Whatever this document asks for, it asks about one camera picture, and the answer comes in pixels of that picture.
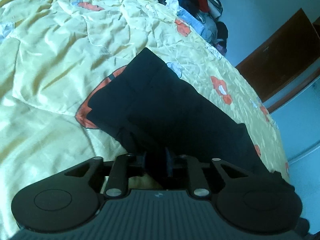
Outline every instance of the blue towel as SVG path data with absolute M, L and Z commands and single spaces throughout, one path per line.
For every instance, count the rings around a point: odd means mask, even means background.
M 202 35 L 206 35 L 206 32 L 204 32 L 204 26 L 201 22 L 199 22 L 196 18 L 194 18 L 190 13 L 188 13 L 182 7 L 180 8 L 180 11 L 178 11 L 177 16 L 181 20 L 185 21 L 190 26 L 192 26 L 196 31 L 196 33 L 198 33 L 202 38 L 204 38 L 204 40 L 206 40 L 205 36 L 202 36 Z

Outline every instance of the wooden door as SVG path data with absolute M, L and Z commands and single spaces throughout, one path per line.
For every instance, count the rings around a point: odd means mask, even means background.
M 236 68 L 265 102 L 320 57 L 320 38 L 300 9 Z

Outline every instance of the wall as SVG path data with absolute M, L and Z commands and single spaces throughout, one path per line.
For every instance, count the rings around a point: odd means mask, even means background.
M 226 58 L 238 65 L 300 8 L 311 22 L 320 16 L 320 0 L 221 0 L 228 30 Z
M 288 159 L 316 144 L 320 140 L 320 79 L 271 116 L 279 126 Z
M 290 181 L 303 203 L 302 217 L 310 221 L 312 234 L 320 231 L 320 148 L 290 165 Z
M 303 203 L 311 233 L 320 231 L 320 78 L 271 116 L 289 159 L 290 182 Z

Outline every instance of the bed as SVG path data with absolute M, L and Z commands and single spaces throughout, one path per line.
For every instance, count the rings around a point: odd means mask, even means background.
M 0 0 L 0 239 L 18 227 L 23 187 L 94 156 L 124 154 L 79 109 L 107 77 L 149 48 L 237 123 L 270 171 L 289 180 L 276 123 L 238 71 L 157 0 Z

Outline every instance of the pile of clothes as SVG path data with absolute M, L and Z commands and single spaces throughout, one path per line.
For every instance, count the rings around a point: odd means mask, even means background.
M 179 5 L 204 25 L 202 37 L 222 55 L 227 52 L 228 29 L 218 19 L 223 12 L 220 0 L 178 0 Z

